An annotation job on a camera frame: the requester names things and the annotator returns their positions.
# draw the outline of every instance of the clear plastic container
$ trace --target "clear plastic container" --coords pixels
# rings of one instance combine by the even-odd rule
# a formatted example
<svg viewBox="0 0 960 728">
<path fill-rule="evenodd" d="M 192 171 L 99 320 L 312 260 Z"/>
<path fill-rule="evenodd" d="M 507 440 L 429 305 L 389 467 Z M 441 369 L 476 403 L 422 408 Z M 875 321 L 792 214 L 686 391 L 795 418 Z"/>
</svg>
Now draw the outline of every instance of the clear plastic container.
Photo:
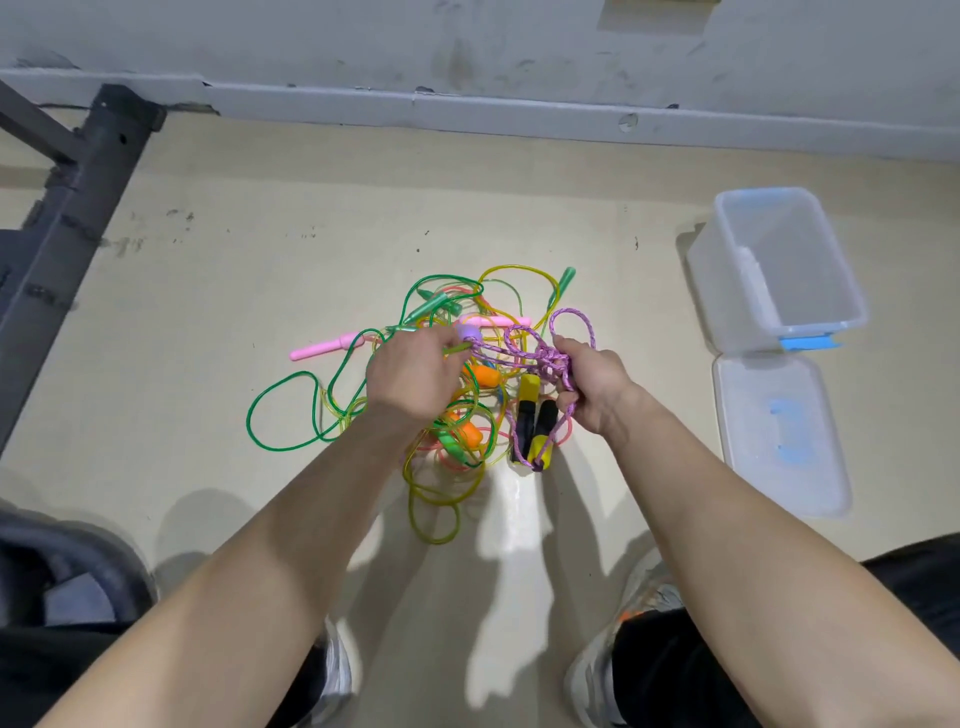
<svg viewBox="0 0 960 728">
<path fill-rule="evenodd" d="M 840 518 L 850 480 L 820 370 L 798 353 L 721 356 L 713 363 L 724 460 L 801 518 Z"/>
<path fill-rule="evenodd" d="M 800 187 L 717 195 L 687 261 L 721 353 L 828 348 L 834 332 L 867 323 L 820 201 Z"/>
</svg>

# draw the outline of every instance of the metal frame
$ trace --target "metal frame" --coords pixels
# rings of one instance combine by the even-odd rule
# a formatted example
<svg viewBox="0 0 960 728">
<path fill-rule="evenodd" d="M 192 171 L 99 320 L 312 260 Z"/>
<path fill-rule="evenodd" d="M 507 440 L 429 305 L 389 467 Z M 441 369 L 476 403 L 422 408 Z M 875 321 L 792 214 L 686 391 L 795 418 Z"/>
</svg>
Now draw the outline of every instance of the metal frame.
<svg viewBox="0 0 960 728">
<path fill-rule="evenodd" d="M 50 158 L 46 192 L 18 231 L 0 230 L 0 452 L 73 305 L 163 107 L 104 85 L 68 130 L 0 82 L 0 129 Z"/>
</svg>

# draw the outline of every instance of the white wall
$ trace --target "white wall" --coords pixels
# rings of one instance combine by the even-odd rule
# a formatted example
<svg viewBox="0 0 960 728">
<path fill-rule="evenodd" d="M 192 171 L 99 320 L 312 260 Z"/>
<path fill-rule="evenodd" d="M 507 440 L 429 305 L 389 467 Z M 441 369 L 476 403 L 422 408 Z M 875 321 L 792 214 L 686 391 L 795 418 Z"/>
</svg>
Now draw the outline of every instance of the white wall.
<svg viewBox="0 0 960 728">
<path fill-rule="evenodd" d="M 956 0 L 626 1 L 19 0 L 0 67 L 960 128 Z"/>
</svg>

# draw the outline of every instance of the bolt hole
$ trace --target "bolt hole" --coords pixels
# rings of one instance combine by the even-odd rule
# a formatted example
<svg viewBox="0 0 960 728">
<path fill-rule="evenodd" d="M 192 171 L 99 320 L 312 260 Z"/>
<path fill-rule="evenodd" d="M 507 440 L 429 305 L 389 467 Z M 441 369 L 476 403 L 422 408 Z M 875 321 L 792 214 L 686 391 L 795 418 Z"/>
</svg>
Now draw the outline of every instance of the bolt hole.
<svg viewBox="0 0 960 728">
<path fill-rule="evenodd" d="M 638 120 L 635 113 L 625 113 L 620 117 L 620 123 L 617 126 L 620 127 L 621 132 L 630 133 L 636 128 Z"/>
</svg>

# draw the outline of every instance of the forearm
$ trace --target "forearm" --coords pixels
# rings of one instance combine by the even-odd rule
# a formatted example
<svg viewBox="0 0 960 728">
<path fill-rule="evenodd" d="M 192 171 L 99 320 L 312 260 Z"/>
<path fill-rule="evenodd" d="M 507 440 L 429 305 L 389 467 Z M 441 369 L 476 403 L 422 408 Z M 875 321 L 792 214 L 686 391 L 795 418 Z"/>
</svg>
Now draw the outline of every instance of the forearm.
<svg viewBox="0 0 960 728">
<path fill-rule="evenodd" d="M 392 410 L 357 418 L 105 653 L 44 728 L 265 725 L 416 430 Z"/>
<path fill-rule="evenodd" d="M 626 401 L 613 452 L 690 615 L 759 716 L 854 724 L 956 710 L 957 662 L 869 573 L 648 395 Z"/>
</svg>

